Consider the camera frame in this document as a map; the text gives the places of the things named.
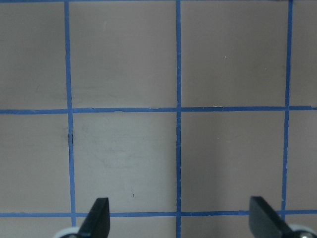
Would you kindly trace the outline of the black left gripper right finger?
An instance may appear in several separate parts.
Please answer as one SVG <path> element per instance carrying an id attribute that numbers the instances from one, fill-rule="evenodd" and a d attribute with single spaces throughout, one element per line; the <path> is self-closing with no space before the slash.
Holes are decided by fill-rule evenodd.
<path id="1" fill-rule="evenodd" d="M 249 229 L 255 238 L 296 237 L 296 233 L 261 196 L 250 197 Z"/>

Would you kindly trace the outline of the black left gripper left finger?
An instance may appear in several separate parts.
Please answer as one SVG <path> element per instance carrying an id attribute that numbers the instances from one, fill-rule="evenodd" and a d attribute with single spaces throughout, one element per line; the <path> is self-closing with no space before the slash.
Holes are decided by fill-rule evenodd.
<path id="1" fill-rule="evenodd" d="M 108 198 L 97 198 L 77 232 L 79 238 L 107 238 L 110 231 Z"/>

